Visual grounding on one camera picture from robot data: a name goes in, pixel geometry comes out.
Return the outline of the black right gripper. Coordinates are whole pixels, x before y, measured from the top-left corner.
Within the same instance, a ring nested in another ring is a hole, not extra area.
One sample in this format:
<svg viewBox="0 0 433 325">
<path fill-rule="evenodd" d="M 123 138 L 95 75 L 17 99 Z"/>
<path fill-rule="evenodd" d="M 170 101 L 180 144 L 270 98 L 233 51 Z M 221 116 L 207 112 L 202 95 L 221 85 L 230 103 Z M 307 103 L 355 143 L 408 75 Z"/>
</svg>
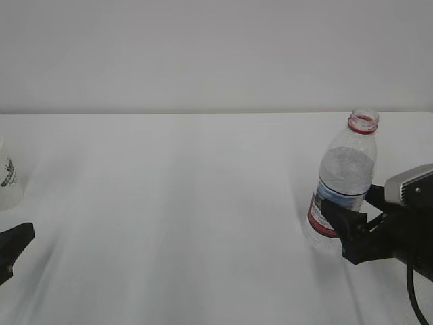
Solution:
<svg viewBox="0 0 433 325">
<path fill-rule="evenodd" d="M 342 256 L 352 264 L 382 259 L 409 262 L 413 270 L 432 280 L 432 214 L 403 208 L 386 210 L 384 187 L 371 185 L 365 201 L 382 211 L 367 221 L 367 213 L 345 209 L 328 199 L 321 214 L 342 243 Z"/>
</svg>

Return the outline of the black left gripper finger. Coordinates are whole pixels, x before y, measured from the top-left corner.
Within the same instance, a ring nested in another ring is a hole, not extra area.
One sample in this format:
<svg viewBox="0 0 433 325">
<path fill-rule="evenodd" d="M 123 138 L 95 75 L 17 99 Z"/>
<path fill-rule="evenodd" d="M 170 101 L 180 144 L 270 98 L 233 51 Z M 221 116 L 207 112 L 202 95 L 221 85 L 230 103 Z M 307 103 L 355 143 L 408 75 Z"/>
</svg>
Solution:
<svg viewBox="0 0 433 325">
<path fill-rule="evenodd" d="M 13 276 L 15 262 L 34 239 L 34 225 L 29 222 L 1 232 L 1 285 Z"/>
</svg>

